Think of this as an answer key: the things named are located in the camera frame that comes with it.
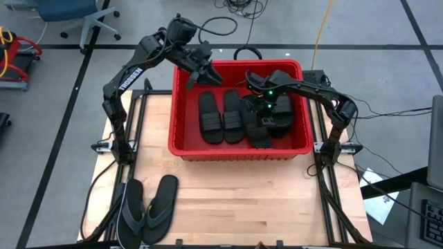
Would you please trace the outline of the black chair base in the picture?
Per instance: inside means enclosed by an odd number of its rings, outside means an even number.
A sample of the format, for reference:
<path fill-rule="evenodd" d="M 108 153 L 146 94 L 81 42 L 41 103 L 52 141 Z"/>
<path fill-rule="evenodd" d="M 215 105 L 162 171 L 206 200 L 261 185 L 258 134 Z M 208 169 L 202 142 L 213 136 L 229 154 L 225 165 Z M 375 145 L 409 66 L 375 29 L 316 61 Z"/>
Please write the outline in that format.
<path fill-rule="evenodd" d="M 0 137 L 11 124 L 10 115 L 7 113 L 0 113 Z"/>

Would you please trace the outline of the grey desk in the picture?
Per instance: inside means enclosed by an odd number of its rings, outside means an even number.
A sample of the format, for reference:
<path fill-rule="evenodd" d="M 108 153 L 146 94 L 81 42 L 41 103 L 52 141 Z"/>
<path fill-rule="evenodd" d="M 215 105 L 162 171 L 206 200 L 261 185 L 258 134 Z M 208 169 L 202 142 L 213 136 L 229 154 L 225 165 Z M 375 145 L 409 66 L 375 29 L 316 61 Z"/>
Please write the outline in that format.
<path fill-rule="evenodd" d="M 424 218 L 422 212 L 423 199 L 443 204 L 443 191 L 421 183 L 412 184 L 409 201 L 411 210 L 408 212 L 405 246 L 413 249 L 443 249 L 420 238 L 421 222 Z"/>

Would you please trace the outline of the blue office chair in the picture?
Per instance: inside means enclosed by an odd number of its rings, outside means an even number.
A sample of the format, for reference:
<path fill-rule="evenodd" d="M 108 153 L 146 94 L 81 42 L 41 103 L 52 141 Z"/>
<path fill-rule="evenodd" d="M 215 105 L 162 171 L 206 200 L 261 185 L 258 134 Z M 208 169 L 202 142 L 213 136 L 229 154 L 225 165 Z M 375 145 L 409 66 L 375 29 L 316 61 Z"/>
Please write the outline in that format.
<path fill-rule="evenodd" d="M 66 39 L 69 35 L 68 30 L 82 27 L 80 38 L 80 52 L 85 55 L 87 49 L 84 47 L 89 29 L 93 27 L 104 28 L 114 33 L 115 40 L 121 39 L 120 34 L 115 28 L 104 24 L 99 18 L 112 14 L 115 18 L 120 13 L 115 7 L 99 10 L 97 0 L 37 0 L 37 11 L 39 16 L 45 22 L 60 22 L 75 20 L 73 23 L 65 26 L 60 37 Z"/>

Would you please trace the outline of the grey flat panel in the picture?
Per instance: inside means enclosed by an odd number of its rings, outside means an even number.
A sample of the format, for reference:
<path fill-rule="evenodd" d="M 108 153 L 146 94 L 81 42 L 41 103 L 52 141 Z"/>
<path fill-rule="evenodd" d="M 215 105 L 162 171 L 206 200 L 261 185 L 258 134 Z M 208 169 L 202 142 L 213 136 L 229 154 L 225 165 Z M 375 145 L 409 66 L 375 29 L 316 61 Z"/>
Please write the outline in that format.
<path fill-rule="evenodd" d="M 432 102 L 427 182 L 443 191 L 443 95 Z"/>

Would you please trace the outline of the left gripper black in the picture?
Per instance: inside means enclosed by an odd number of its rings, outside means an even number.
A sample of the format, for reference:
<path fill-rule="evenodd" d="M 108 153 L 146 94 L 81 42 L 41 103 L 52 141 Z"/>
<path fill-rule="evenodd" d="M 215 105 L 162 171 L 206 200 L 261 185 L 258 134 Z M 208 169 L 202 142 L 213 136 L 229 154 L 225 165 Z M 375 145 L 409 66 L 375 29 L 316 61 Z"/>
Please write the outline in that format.
<path fill-rule="evenodd" d="M 192 89 L 194 84 L 199 80 L 200 83 L 211 86 L 221 86 L 223 77 L 215 70 L 213 63 L 210 61 L 212 55 L 210 43 L 203 41 L 196 48 L 190 49 L 186 58 L 188 61 L 187 72 L 190 76 L 186 82 L 186 88 Z"/>

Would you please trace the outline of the red and black cart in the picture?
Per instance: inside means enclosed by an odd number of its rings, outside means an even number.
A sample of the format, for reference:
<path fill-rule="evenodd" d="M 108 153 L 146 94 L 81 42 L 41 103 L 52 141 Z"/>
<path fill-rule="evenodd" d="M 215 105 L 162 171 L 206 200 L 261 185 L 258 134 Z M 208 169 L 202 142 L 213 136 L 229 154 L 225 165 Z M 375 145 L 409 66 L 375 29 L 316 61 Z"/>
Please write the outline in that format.
<path fill-rule="evenodd" d="M 0 90 L 27 91 L 31 65 L 41 55 L 34 41 L 0 26 Z"/>

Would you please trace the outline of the black slide sandal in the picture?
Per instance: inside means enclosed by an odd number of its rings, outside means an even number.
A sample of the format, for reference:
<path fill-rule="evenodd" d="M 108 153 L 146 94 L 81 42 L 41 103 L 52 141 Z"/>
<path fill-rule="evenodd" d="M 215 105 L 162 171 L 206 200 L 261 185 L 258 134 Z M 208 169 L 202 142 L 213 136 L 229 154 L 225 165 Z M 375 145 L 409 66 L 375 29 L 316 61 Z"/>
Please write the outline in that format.
<path fill-rule="evenodd" d="M 242 123 L 242 101 L 236 90 L 228 90 L 224 94 L 224 138 L 227 143 L 239 143 L 244 137 Z"/>
<path fill-rule="evenodd" d="M 290 132 L 295 120 L 293 103 L 288 95 L 283 94 L 278 97 L 272 117 L 275 126 L 269 129 L 271 136 L 274 138 L 283 138 Z"/>
<path fill-rule="evenodd" d="M 250 145 L 256 149 L 267 149 L 272 146 L 272 138 L 268 129 L 261 123 L 254 109 L 255 100 L 252 95 L 242 97 L 242 125 Z"/>
<path fill-rule="evenodd" d="M 221 114 L 215 102 L 215 96 L 205 91 L 199 96 L 199 130 L 201 137 L 208 144 L 219 144 L 224 139 Z"/>

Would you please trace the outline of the black flip-flop sandal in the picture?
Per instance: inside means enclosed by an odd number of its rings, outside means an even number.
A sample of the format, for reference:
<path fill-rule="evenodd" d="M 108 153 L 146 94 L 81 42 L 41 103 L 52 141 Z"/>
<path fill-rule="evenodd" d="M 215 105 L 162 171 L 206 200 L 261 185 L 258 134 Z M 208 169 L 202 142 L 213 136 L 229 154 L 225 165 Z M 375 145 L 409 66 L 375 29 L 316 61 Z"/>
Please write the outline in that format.
<path fill-rule="evenodd" d="M 145 213 L 146 224 L 143 228 L 143 242 L 153 245 L 160 242 L 169 232 L 174 216 L 174 207 L 179 188 L 179 179 L 165 175 L 159 182 L 155 197 Z"/>
<path fill-rule="evenodd" d="M 130 179 L 126 182 L 117 220 L 117 239 L 122 249 L 139 249 L 145 225 L 143 184 Z"/>

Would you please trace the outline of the black vented box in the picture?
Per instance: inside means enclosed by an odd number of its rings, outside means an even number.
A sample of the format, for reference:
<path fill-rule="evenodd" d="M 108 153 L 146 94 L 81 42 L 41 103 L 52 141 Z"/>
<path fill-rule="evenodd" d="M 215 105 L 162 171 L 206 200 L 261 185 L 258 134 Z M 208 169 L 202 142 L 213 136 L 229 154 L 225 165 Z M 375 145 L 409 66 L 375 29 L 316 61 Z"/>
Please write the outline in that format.
<path fill-rule="evenodd" d="M 303 80 L 321 86 L 329 86 L 324 70 L 302 71 Z"/>

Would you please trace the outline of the black keyboard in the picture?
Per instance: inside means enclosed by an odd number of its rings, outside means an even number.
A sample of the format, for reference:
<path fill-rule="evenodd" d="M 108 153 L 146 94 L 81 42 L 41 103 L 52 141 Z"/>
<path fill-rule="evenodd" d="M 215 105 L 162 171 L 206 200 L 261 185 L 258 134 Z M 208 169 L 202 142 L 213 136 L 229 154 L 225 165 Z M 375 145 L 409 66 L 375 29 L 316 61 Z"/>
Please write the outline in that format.
<path fill-rule="evenodd" d="M 423 199 L 422 212 L 420 238 L 443 248 L 443 204 Z"/>

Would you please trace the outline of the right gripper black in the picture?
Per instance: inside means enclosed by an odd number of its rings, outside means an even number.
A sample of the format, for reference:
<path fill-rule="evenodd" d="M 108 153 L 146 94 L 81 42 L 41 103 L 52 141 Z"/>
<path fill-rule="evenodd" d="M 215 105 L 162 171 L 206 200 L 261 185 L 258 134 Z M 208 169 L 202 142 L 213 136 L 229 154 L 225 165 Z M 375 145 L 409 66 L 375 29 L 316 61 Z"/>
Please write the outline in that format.
<path fill-rule="evenodd" d="M 246 72 L 247 88 L 255 92 L 254 109 L 263 117 L 263 126 L 275 126 L 272 117 L 288 115 L 288 95 L 284 94 L 283 84 L 288 82 L 288 74 L 276 70 L 262 77 L 250 71 Z"/>

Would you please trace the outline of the white paper sheet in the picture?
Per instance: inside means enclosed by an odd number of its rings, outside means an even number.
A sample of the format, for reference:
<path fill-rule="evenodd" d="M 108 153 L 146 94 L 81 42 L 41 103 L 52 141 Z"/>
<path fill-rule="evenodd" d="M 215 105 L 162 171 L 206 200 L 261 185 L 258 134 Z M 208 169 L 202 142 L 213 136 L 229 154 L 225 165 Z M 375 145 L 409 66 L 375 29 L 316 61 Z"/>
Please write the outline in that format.
<path fill-rule="evenodd" d="M 376 183 L 382 181 L 382 177 L 375 173 L 370 168 L 367 168 L 363 172 L 364 179 L 368 180 L 369 183 Z M 378 196 L 371 199 L 365 199 L 364 206 L 366 213 L 376 220 L 378 223 L 383 225 L 394 205 L 394 201 L 391 198 L 396 199 L 399 192 L 389 193 L 388 196 Z"/>

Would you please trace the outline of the red plastic bin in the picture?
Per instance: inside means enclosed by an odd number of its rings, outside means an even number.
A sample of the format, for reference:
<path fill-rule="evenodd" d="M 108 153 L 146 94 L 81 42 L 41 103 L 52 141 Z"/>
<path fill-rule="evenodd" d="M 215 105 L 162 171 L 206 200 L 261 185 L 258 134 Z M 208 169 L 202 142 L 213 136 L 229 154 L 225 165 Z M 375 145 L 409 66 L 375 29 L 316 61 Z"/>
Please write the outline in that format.
<path fill-rule="evenodd" d="M 295 94 L 290 95 L 296 112 L 291 130 L 283 138 L 274 138 L 270 148 L 256 149 L 247 139 L 236 144 L 225 141 L 216 145 L 206 143 L 199 128 L 198 102 L 201 93 L 213 93 L 217 110 L 223 113 L 224 94 L 227 90 L 235 88 L 241 96 L 249 93 L 245 86 L 236 85 L 246 79 L 247 71 L 266 77 L 275 70 L 281 70 L 293 78 L 302 79 L 302 67 L 294 59 L 215 60 L 213 66 L 224 79 L 221 86 L 197 84 L 192 89 L 187 89 L 189 73 L 179 68 L 174 69 L 168 140 L 168 148 L 172 154 L 187 161 L 291 160 L 312 151 L 314 139 L 307 99 Z"/>

